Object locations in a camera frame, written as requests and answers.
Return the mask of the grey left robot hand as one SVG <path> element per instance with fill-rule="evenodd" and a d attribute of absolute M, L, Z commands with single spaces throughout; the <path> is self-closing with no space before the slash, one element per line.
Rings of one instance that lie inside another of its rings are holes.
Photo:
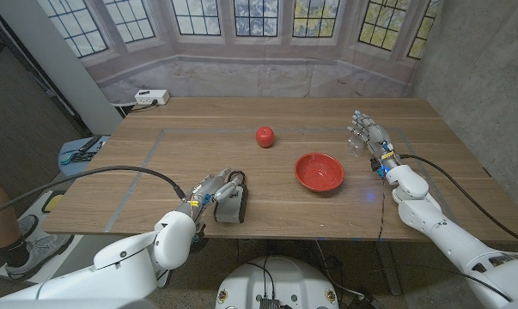
<path fill-rule="evenodd" d="M 242 223 L 247 205 L 245 180 L 241 170 L 226 168 L 217 176 L 210 174 L 185 194 L 175 210 L 199 222 L 202 214 L 213 207 L 215 221 Z"/>

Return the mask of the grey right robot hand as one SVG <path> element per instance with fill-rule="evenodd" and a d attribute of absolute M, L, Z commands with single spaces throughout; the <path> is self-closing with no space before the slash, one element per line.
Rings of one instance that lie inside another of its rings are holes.
<path fill-rule="evenodd" d="M 385 173 L 400 165 L 389 134 L 370 116 L 355 110 L 347 129 L 363 142 Z"/>

